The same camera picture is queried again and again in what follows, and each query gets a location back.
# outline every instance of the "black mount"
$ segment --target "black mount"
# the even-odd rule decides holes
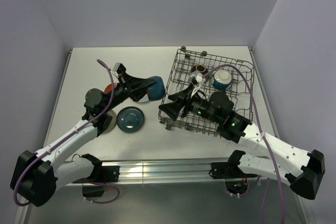
[[[257,177],[256,174],[245,174],[238,168],[239,160],[243,155],[245,152],[235,150],[227,162],[211,163],[211,177],[213,179],[243,178],[245,175],[248,178]]]
[[[290,189],[297,195],[306,199],[315,199],[320,187],[326,167],[324,164],[324,154],[313,150],[308,153],[310,157],[307,166],[302,166],[303,173],[295,177],[293,174],[286,174],[285,177],[290,182]]]
[[[36,158],[36,154],[29,151],[25,151],[19,155],[12,181],[10,182],[12,190],[14,190],[19,176]],[[19,185],[18,193],[35,206],[42,206],[54,195],[56,180],[54,169],[50,163],[39,160],[23,178]]]
[[[82,155],[81,157],[86,158],[87,160],[91,161],[92,164],[94,165],[94,169],[89,177],[81,178],[75,181],[74,184],[85,183],[87,181],[96,182],[96,183],[118,182],[120,166],[118,165],[103,166],[101,160],[97,159],[96,157],[90,154],[85,154],[85,155]]]

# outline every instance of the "table surface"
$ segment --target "table surface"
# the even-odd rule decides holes
[[[82,200],[81,187],[64,187],[50,201],[30,206],[24,224],[260,224],[261,202],[266,183],[241,199],[229,197],[223,182],[118,185],[121,197],[110,204],[89,204]],[[298,198],[283,187],[286,224],[307,223]],[[280,223],[279,188],[271,181],[265,208],[265,223]],[[109,200],[113,192],[99,200]]]
[[[45,145],[61,137],[81,119],[85,112],[83,105],[88,90],[92,88],[104,90],[109,84],[108,74],[96,62],[97,59],[103,60],[110,67],[116,62],[121,62],[127,68],[127,73],[132,76],[140,78],[161,76],[166,84],[178,49],[179,47],[74,48]],[[245,46],[187,47],[187,49],[252,62],[248,47]],[[262,129],[274,135],[256,77],[253,88]],[[118,113],[126,106],[139,107],[145,114],[144,127],[137,133],[126,134],[116,126],[110,133],[100,135],[76,153],[80,155],[90,153],[101,160],[229,157],[234,150],[260,155],[224,138],[188,132],[184,129],[166,130],[165,125],[160,124],[157,117],[160,103],[161,101],[136,104],[130,99],[126,100],[113,110]]]

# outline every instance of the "wire dish rack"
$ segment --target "wire dish rack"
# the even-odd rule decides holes
[[[252,63],[223,56],[209,55],[206,51],[189,51],[186,50],[185,47],[181,47],[181,49],[178,49],[176,52],[173,67],[166,85],[167,95],[163,98],[161,104],[172,102],[168,99],[169,95],[180,92],[190,85],[189,75],[191,73],[191,68],[197,64],[204,65],[209,71],[222,64],[233,65],[243,73],[249,85],[253,89],[254,66]],[[235,104],[234,110],[238,114],[252,120],[252,99],[243,79],[233,68],[223,67],[223,69],[229,71],[232,75],[232,85],[226,90],[226,94]],[[200,90],[206,94],[207,100],[209,100],[209,97],[212,93],[218,91],[212,86],[212,75],[202,85]],[[203,134],[219,136],[216,131],[218,127],[217,124],[212,123],[193,113],[188,113],[185,118],[181,118],[182,111],[183,110],[180,111],[177,120],[173,121],[163,111],[160,110],[159,121],[161,124],[166,125],[167,130],[172,130],[174,127],[178,127],[187,131],[202,132]]]

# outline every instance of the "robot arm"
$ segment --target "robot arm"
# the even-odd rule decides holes
[[[161,104],[159,109],[174,121],[182,109],[182,118],[188,113],[201,116],[216,123],[218,133],[225,139],[252,148],[258,151],[260,156],[271,158],[263,139],[265,137],[277,162],[281,181],[290,185],[296,194],[315,199],[325,173],[324,155],[317,150],[308,152],[296,148],[266,132],[260,132],[253,122],[233,111],[234,104],[225,91],[212,93],[209,100],[202,99],[197,91],[204,78],[200,76],[197,79],[199,75],[193,73],[191,84],[185,90],[168,96],[173,102]],[[214,179],[230,175],[239,177],[243,174],[258,174],[276,179],[274,165],[270,159],[252,157],[242,151],[234,151],[227,164],[212,166],[212,174]]]
[[[155,84],[153,79],[140,79],[126,74],[126,68],[121,63],[115,64],[112,72],[118,78],[119,84],[114,90],[113,100],[105,113],[97,118],[97,115],[108,106],[111,92],[89,90],[85,101],[86,112],[75,127],[35,153],[25,151],[19,155],[10,183],[11,189],[17,190],[35,206],[41,206],[62,186],[82,178],[94,180],[101,175],[102,162],[89,154],[83,155],[79,161],[63,163],[76,150],[107,129],[112,120],[112,117],[107,114],[109,110],[127,98],[139,101],[146,95],[147,89]],[[17,185],[22,174],[25,175]]]

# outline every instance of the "dish rack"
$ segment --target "dish rack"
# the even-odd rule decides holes
[[[181,47],[176,52],[173,66],[166,85],[166,96],[162,99],[162,103],[172,102],[168,96],[186,89],[190,85],[189,75],[191,68],[194,65],[202,64],[209,71],[222,64],[230,64],[238,68],[247,79],[250,87],[253,90],[254,84],[254,66],[252,63],[245,60],[236,60],[223,56],[209,55],[206,51],[195,52],[189,51],[185,47]],[[253,119],[252,99],[246,88],[246,85],[233,68],[223,67],[232,75],[232,85],[226,90],[226,94],[234,103],[234,110],[250,120]],[[207,81],[200,88],[206,95],[207,100],[210,95],[218,90],[212,86],[212,75],[207,78]],[[171,120],[163,111],[159,111],[159,121],[166,125],[167,130],[172,130],[174,127],[185,129],[187,131],[202,132],[203,134],[219,136],[216,129],[218,125],[212,123],[193,113],[188,113],[186,117],[181,118],[182,111],[176,121]]]

